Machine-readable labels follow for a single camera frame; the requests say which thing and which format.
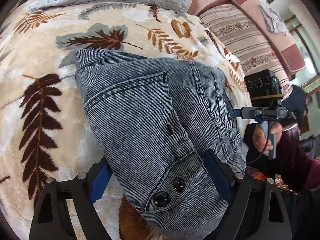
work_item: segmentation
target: quilted bedspread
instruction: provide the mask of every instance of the quilted bedspread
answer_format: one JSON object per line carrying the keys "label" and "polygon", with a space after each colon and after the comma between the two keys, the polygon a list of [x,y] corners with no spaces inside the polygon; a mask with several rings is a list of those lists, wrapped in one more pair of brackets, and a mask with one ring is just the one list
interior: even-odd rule
{"label": "quilted bedspread", "polygon": [[[0,208],[28,239],[34,205],[48,177],[73,179],[103,153],[74,79],[77,49],[116,49],[219,67],[234,107],[250,106],[239,63],[196,16],[155,6],[82,4],[26,14],[29,0],[0,30]],[[248,121],[238,120],[243,136]],[[78,239],[85,239],[73,202]],[[112,177],[95,209],[112,239],[161,239],[132,208]]]}

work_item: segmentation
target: black button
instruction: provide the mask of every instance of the black button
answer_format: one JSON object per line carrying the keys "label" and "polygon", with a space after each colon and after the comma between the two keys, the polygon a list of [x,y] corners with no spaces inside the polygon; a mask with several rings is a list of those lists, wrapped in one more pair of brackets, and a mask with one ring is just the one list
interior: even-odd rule
{"label": "black button", "polygon": [[173,181],[173,187],[176,191],[181,192],[186,187],[186,183],[183,178],[176,177]]}
{"label": "black button", "polygon": [[170,203],[170,195],[165,191],[160,191],[153,196],[153,203],[157,207],[165,207]]}

